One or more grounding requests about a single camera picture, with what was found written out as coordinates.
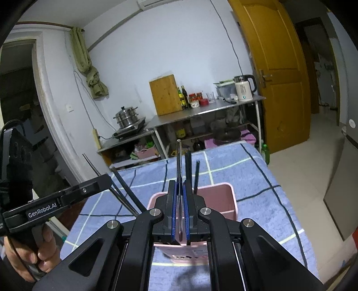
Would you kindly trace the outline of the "person's left hand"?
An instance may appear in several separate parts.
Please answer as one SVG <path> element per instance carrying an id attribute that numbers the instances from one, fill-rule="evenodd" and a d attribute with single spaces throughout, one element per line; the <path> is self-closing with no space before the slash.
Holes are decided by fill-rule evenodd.
<path id="1" fill-rule="evenodd" d="M 60 262 L 60 250 L 56 245 L 52 229 L 45 225 L 43 227 L 43 243 L 38 251 L 32 251 L 27 245 L 21 244 L 12 238 L 4 237 L 5 256 L 13 269 L 26 282 L 33 283 L 35 278 L 26 269 L 27 264 L 38 265 L 42 272 L 49 273 Z"/>

